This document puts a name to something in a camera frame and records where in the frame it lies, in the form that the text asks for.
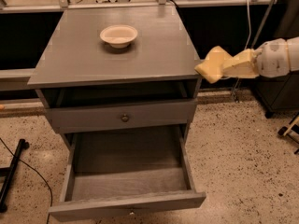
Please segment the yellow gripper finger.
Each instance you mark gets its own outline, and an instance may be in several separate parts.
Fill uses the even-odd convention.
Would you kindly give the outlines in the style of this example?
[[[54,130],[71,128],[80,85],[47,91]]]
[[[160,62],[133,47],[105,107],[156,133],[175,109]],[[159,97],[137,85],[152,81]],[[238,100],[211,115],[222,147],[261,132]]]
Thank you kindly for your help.
[[[253,49],[245,49],[226,60],[222,65],[222,72],[226,77],[255,78],[259,75],[255,58]]]

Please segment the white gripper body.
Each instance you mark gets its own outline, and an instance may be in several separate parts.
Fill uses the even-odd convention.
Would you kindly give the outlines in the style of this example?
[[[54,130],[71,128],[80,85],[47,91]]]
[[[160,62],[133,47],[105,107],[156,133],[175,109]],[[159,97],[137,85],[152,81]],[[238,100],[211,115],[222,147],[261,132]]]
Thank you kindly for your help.
[[[284,39],[267,41],[254,50],[254,54],[262,77],[282,77],[290,73],[287,42]]]

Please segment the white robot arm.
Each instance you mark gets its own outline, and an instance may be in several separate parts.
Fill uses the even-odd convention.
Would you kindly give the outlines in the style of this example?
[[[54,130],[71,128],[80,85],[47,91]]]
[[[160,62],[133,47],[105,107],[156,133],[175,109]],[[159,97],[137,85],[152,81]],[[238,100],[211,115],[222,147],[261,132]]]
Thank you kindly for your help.
[[[279,38],[246,49],[225,61],[222,72],[226,77],[283,77],[299,70],[299,37]]]

